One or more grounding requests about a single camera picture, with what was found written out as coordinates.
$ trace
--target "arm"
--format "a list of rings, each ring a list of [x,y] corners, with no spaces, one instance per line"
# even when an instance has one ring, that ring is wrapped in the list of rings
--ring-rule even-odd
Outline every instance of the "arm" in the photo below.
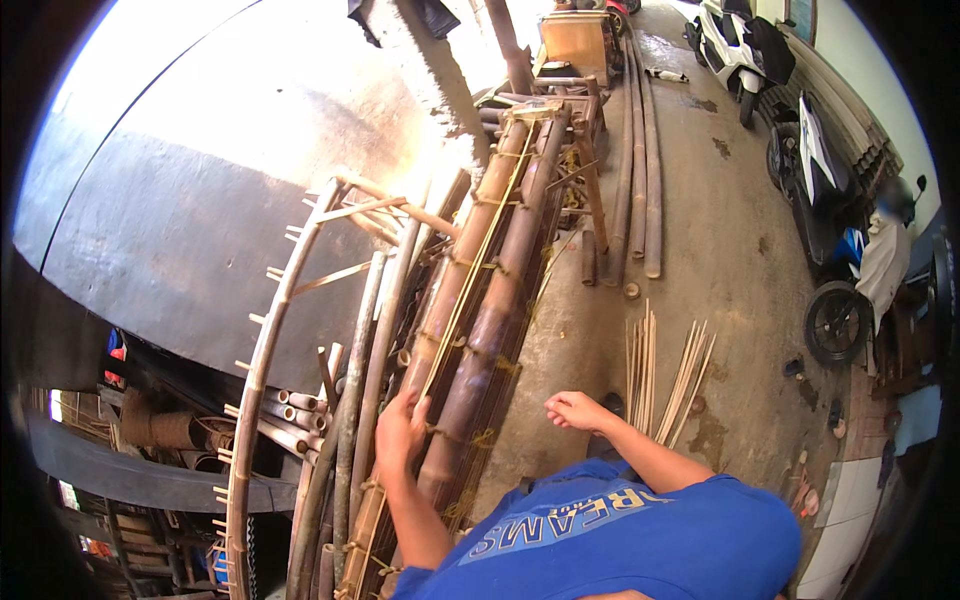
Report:
[[[590,431],[610,440],[654,493],[682,490],[714,474],[700,463],[657,444],[585,394],[560,392],[544,405],[546,416],[554,424]]]
[[[435,569],[453,547],[440,515],[417,489],[410,461],[420,453],[430,398],[416,390],[398,394],[376,425],[376,470],[387,494],[396,541],[408,566]]]

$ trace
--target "blue t-shirt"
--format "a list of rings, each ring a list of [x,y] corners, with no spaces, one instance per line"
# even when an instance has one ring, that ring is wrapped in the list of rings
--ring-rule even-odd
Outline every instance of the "blue t-shirt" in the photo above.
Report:
[[[800,558],[800,527],[778,498],[729,475],[654,494],[618,478],[627,467],[590,459],[507,493],[437,570],[404,569],[395,600],[777,595]]]

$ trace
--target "concrete floor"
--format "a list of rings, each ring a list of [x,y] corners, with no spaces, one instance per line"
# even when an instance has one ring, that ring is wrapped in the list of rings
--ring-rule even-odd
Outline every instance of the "concrete floor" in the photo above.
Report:
[[[655,423],[693,320],[707,319],[717,334],[700,388],[707,410],[687,423],[679,451],[788,504],[801,451],[809,453],[807,470],[820,492],[837,455],[828,406],[835,397],[846,401],[849,372],[826,372],[806,353],[801,323],[813,285],[789,207],[766,173],[767,129],[757,115],[754,131],[740,126],[733,95],[697,64],[682,36],[684,18],[667,0],[644,2],[634,23],[647,66],[690,78],[689,84],[651,81],[663,170],[663,276],[648,280],[642,262],[631,260],[625,280],[639,284],[641,300],[584,287],[580,234],[574,235],[553,267],[520,355],[523,375],[476,496],[477,520],[522,476],[548,475],[584,458],[589,434],[554,427],[542,404],[560,390],[623,395],[624,320],[642,316],[642,298],[658,319]],[[609,215],[621,141],[619,81],[605,111],[609,131],[599,154]],[[581,227],[588,223],[582,219]],[[806,363],[804,382],[780,372],[798,354]],[[804,545],[814,535],[807,521]]]

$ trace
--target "human hand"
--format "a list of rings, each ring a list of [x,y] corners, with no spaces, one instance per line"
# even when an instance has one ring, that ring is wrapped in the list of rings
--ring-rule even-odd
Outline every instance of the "human hand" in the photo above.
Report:
[[[599,436],[607,436],[620,418],[582,392],[559,392],[543,403],[546,417],[560,427],[573,427]]]
[[[376,463],[382,478],[395,481],[409,472],[410,462],[423,448],[430,396],[400,392],[387,404],[376,423]]]

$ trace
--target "person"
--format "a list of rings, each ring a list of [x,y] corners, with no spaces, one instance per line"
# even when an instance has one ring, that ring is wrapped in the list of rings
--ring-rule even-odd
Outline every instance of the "person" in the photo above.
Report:
[[[579,392],[547,399],[547,418],[606,438],[622,459],[587,459],[508,492],[454,547],[411,470],[428,408],[428,397],[401,393],[376,428],[405,564],[395,600],[772,600],[800,557],[800,528],[778,498],[714,474]]]

